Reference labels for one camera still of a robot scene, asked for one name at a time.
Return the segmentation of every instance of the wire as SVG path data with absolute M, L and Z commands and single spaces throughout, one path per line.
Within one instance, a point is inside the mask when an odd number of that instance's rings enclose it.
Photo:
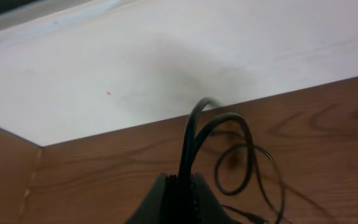
M 202 112 L 203 108 L 209 103 L 216 105 L 216 102 L 213 101 L 212 99 L 203 98 L 202 100 L 200 100 L 197 103 L 197 105 L 193 108 L 193 110 L 189 114 L 188 122 L 187 122 L 186 129 L 185 129 L 185 138 L 184 138 L 184 142 L 183 142 L 183 150 L 182 150 L 179 173 L 178 173 L 178 182 L 184 182 L 184 181 L 187 181 L 190 179 L 191 167 L 194 163 L 197 152 L 208 136 L 217 136 L 217 135 L 221 135 L 221 134 L 235 135 L 235 136 L 243 139 L 245 141 L 245 143 L 237 144 L 233 147 L 230 147 L 228 150 L 226 150 L 219 157 L 218 161 L 216 162 L 215 168 L 214 168 L 215 184 L 216 184 L 217 188 L 219 189 L 219 191 L 222 192 L 224 195 L 236 195 L 236 194 L 242 192 L 247 187 L 247 185 L 252 177 L 252 171 L 255 168 L 255 174 L 257 176 L 259 189 L 262 193 L 264 200 L 268 204 L 269 208 L 272 209 L 273 211 L 275 211 L 275 213 L 277 214 L 277 219 L 276 219 L 275 223 L 279 224 L 281 222 L 281 220 L 285 219 L 283 217 L 283 214 L 285 211 L 285 186 L 282 181 L 282 176 L 278 169 L 278 166 L 276 165 L 275 161 L 273 160 L 273 157 L 265 149 L 261 148 L 260 146 L 254 145 L 248 124 L 246 123 L 244 118 L 237 113 L 224 113 L 224 114 L 217 115 L 201 129 L 201 131 L 197 134 L 197 136 L 195 136 L 196 127 L 197 127 L 197 123 L 200 118 L 201 112 Z M 237 124 L 239 124 L 241 127 L 241 130 L 243 132 L 243 135 L 236 133 L 234 131 L 213 131 L 214 128 L 216 128 L 220 124 L 223 124 L 227 121 L 234 121 Z M 241 185 L 238 186 L 237 189 L 226 190 L 223 188 L 223 186 L 221 185 L 221 183 L 219 181 L 219 177 L 218 177 L 219 167 L 220 167 L 222 161 L 224 160 L 224 158 L 230 152 L 235 151 L 236 149 L 239 149 L 242 147 L 247 149 L 247 169 L 246 169 L 246 174 L 245 174 L 244 180 L 242 181 Z M 270 159 L 270 161 L 272 161 L 273 168 L 278 176 L 278 183 L 280 186 L 280 193 L 281 193 L 281 205 L 280 205 L 279 211 L 277 211 L 274 208 L 274 206 L 270 202 L 269 198 L 267 197 L 267 194 L 263 187 L 262 179 L 260 177 L 259 166 L 257 163 L 257 156 L 255 153 L 255 149 L 260 151 L 262 154 L 267 156 Z M 254 223 L 265 223 L 266 222 L 266 220 L 264 220 L 263 218 L 260 218 L 256 215 L 242 212 L 236 208 L 232 208 L 227 205 L 222 205 L 222 206 L 226 209 L 230 209 L 233 212 L 237 212 L 237 213 L 245 216 L 251 222 L 254 222 Z

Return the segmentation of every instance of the cord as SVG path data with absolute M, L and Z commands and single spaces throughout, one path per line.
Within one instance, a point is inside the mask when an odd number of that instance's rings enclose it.
M 247 185 L 250 181 L 250 178 L 252 177 L 252 171 L 253 171 L 253 169 L 255 169 L 255 174 L 257 176 L 257 181 L 258 181 L 259 189 L 262 193 L 262 196 L 263 196 L 264 200 L 266 201 L 266 203 L 268 204 L 269 208 L 272 209 L 273 211 L 275 211 L 275 213 L 277 214 L 277 219 L 276 219 L 275 223 L 279 224 L 281 222 L 281 220 L 285 219 L 283 217 L 284 210 L 285 210 L 285 186 L 282 181 L 281 173 L 280 173 L 275 161 L 273 160 L 273 157 L 265 149 L 261 148 L 260 146 L 254 145 L 248 124 L 246 123 L 244 118 L 237 113 L 224 113 L 224 114 L 217 115 L 201 129 L 201 131 L 197 134 L 197 136 L 195 136 L 196 127 L 197 127 L 201 112 L 204 109 L 204 107 L 208 104 L 217 106 L 217 103 L 214 100 L 212 100 L 210 98 L 203 98 L 196 104 L 196 106 L 193 108 L 193 110 L 189 114 L 188 122 L 186 124 L 186 129 L 185 129 L 185 137 L 184 137 L 184 141 L 183 141 L 183 149 L 182 149 L 182 155 L 181 155 L 181 161 L 180 161 L 179 173 L 178 173 L 178 182 L 179 183 L 188 182 L 188 180 L 190 179 L 191 167 L 194 163 L 197 152 L 208 136 L 217 136 L 220 134 L 233 134 L 233 135 L 243 139 L 245 141 L 245 144 L 237 144 L 233 147 L 230 147 L 228 150 L 226 150 L 219 157 L 218 161 L 216 162 L 215 168 L 214 168 L 214 179 L 215 179 L 215 184 L 216 184 L 217 188 L 224 195 L 236 195 L 236 194 L 242 192 L 247 187 Z M 234 131 L 213 131 L 214 128 L 216 128 L 220 124 L 225 123 L 227 121 L 235 121 L 237 124 L 239 124 L 244 135 L 242 136 Z M 218 177 L 219 167 L 220 167 L 222 161 L 224 160 L 224 158 L 230 152 L 232 152 L 236 149 L 239 149 L 240 147 L 244 147 L 247 149 L 246 174 L 245 174 L 244 180 L 242 181 L 241 185 L 237 189 L 226 190 L 223 188 L 223 186 L 221 185 L 221 183 L 219 181 L 219 177 Z M 270 202 L 270 200 L 267 197 L 266 192 L 264 190 L 262 178 L 260 177 L 260 171 L 259 171 L 259 166 L 257 163 L 257 156 L 255 153 L 255 149 L 258 150 L 259 152 L 261 152 L 262 154 L 264 154 L 265 156 L 267 156 L 272 161 L 273 168 L 278 175 L 278 183 L 280 186 L 280 193 L 281 193 L 281 205 L 280 205 L 279 211 L 277 211 L 274 208 L 274 206 Z M 230 209 L 233 212 L 237 212 L 238 214 L 245 216 L 251 222 L 254 222 L 254 223 L 266 223 L 267 222 L 267 220 L 264 220 L 263 218 L 260 218 L 256 215 L 242 212 L 236 208 L 232 208 L 227 205 L 222 205 L 222 206 L 226 209 Z

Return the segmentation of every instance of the cable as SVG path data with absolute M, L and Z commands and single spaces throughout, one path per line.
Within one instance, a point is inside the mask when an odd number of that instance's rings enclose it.
M 210 122 L 208 122 L 195 137 L 195 131 L 196 131 L 197 123 L 200 118 L 201 112 L 202 112 L 203 108 L 209 103 L 216 105 L 215 101 L 213 101 L 212 99 L 203 98 L 202 100 L 200 100 L 197 103 L 197 105 L 193 108 L 193 110 L 189 114 L 188 122 L 187 122 L 186 129 L 185 129 L 185 139 L 183 142 L 183 150 L 182 150 L 179 173 L 178 173 L 178 182 L 183 182 L 183 181 L 187 181 L 190 179 L 191 167 L 194 163 L 197 152 L 208 136 L 217 136 L 220 134 L 233 134 L 233 135 L 243 139 L 245 141 L 245 143 L 237 144 L 233 147 L 230 147 L 228 150 L 226 150 L 219 157 L 218 161 L 216 162 L 215 168 L 214 168 L 214 179 L 215 179 L 215 184 L 216 184 L 217 188 L 224 195 L 236 195 L 236 194 L 242 192 L 242 190 L 244 190 L 247 187 L 247 185 L 250 181 L 250 178 L 252 177 L 252 171 L 255 168 L 255 174 L 257 176 L 259 189 L 262 193 L 264 200 L 268 204 L 269 208 L 272 209 L 273 211 L 275 211 L 275 213 L 277 214 L 277 219 L 276 219 L 275 223 L 279 224 L 281 222 L 281 220 L 285 219 L 283 217 L 283 214 L 285 211 L 285 186 L 282 181 L 281 173 L 278 169 L 278 166 L 274 162 L 273 157 L 265 149 L 261 148 L 260 146 L 254 145 L 253 140 L 252 140 L 252 135 L 249 131 L 249 127 L 248 127 L 246 121 L 244 120 L 244 118 L 237 113 L 220 114 L 220 115 L 214 117 Z M 214 128 L 216 128 L 220 124 L 225 123 L 226 121 L 235 121 L 237 124 L 239 124 L 244 135 L 242 136 L 241 134 L 236 133 L 234 131 L 213 131 Z M 237 189 L 226 190 L 223 188 L 223 186 L 221 185 L 221 183 L 219 181 L 219 177 L 218 177 L 219 167 L 220 167 L 222 161 L 224 160 L 224 158 L 230 152 L 232 152 L 236 149 L 239 149 L 240 147 L 244 147 L 247 149 L 246 174 L 245 174 L 244 180 L 242 181 L 241 185 Z M 281 190 L 280 191 L 281 205 L 280 205 L 279 211 L 277 211 L 274 208 L 274 206 L 270 202 L 270 200 L 267 197 L 266 192 L 264 190 L 262 179 L 260 177 L 260 171 L 259 171 L 259 166 L 257 163 L 257 156 L 255 153 L 255 149 L 260 151 L 262 154 L 267 156 L 272 161 L 273 168 L 274 168 L 275 172 L 277 173 L 278 183 L 279 183 L 280 190 Z M 254 223 L 265 223 L 266 222 L 266 220 L 264 220 L 263 218 L 260 218 L 256 215 L 242 212 L 236 208 L 232 208 L 227 205 L 222 205 L 222 206 L 226 209 L 230 209 L 233 212 L 237 212 L 237 213 L 245 216 L 251 222 L 254 222 Z

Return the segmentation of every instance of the wood panel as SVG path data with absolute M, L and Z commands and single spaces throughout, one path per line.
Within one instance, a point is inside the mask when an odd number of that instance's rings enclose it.
M 0 129 L 0 223 L 17 223 L 40 148 Z
M 200 122 L 224 111 L 243 115 L 256 144 L 279 164 L 290 221 L 358 223 L 358 77 L 207 111 Z M 160 172 L 177 172 L 185 122 L 183 116 L 46 147 L 23 223 L 124 222 Z M 233 197 L 214 186 L 213 166 L 231 141 L 207 140 L 193 171 L 205 176 L 222 203 L 274 218 L 255 181 Z M 269 161 L 259 159 L 277 204 Z M 243 167 L 223 167 L 227 187 L 241 181 Z

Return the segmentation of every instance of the black wire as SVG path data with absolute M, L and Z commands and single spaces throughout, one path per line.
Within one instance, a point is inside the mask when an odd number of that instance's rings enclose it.
M 249 131 L 249 127 L 248 127 L 246 121 L 241 117 L 241 115 L 239 115 L 237 113 L 224 113 L 224 114 L 220 114 L 220 115 L 216 116 L 210 122 L 208 122 L 195 137 L 195 131 L 196 131 L 198 119 L 200 118 L 203 108 L 208 103 L 216 104 L 212 99 L 203 98 L 202 100 L 200 100 L 197 103 L 197 105 L 193 108 L 193 110 L 189 114 L 188 122 L 187 122 L 186 129 L 185 129 L 185 138 L 184 138 L 184 142 L 183 142 L 183 150 L 182 150 L 179 173 L 178 173 L 178 181 L 183 182 L 183 181 L 187 181 L 190 179 L 191 167 L 194 163 L 197 152 L 200 149 L 201 145 L 204 143 L 205 139 L 209 135 L 216 136 L 216 135 L 220 135 L 220 134 L 233 134 L 233 135 L 243 139 L 246 143 L 238 144 L 233 147 L 230 147 L 228 150 L 226 150 L 219 157 L 218 161 L 216 162 L 215 168 L 214 168 L 214 178 L 215 178 L 215 184 L 217 185 L 217 188 L 224 195 L 236 195 L 236 194 L 240 193 L 249 183 L 250 178 L 252 176 L 253 168 L 255 166 L 255 174 L 257 176 L 259 189 L 262 193 L 264 200 L 268 204 L 269 208 L 276 212 L 277 219 L 276 219 L 275 223 L 279 224 L 282 219 L 285 219 L 283 217 L 284 210 L 285 210 L 285 186 L 282 181 L 281 173 L 280 173 L 276 163 L 274 162 L 273 157 L 265 149 L 253 144 L 252 135 Z M 242 136 L 239 133 L 236 133 L 234 131 L 213 131 L 214 128 L 216 128 L 217 126 L 219 126 L 222 123 L 225 123 L 226 121 L 235 121 L 236 123 L 238 123 L 240 125 L 244 135 Z M 241 147 L 244 147 L 247 149 L 246 176 L 244 177 L 244 180 L 242 181 L 241 185 L 237 189 L 232 190 L 232 191 L 226 190 L 223 188 L 223 186 L 221 185 L 219 178 L 218 178 L 219 167 L 220 167 L 223 159 L 230 152 L 232 152 L 236 149 L 239 149 Z M 278 175 L 278 182 L 279 182 L 280 189 L 281 189 L 281 200 L 282 200 L 279 211 L 277 211 L 274 208 L 274 206 L 270 202 L 270 200 L 267 197 L 266 192 L 264 190 L 262 179 L 260 177 L 260 171 L 259 171 L 259 166 L 257 163 L 255 149 L 260 151 L 261 153 L 263 153 L 265 156 L 267 156 L 272 161 L 273 168 L 275 169 L 275 172 Z M 259 220 L 260 222 L 263 221 L 263 223 L 264 223 L 266 221 L 256 215 L 242 212 L 236 208 L 232 208 L 227 205 L 223 205 L 223 207 L 247 217 L 251 222 L 255 222 L 255 220 Z

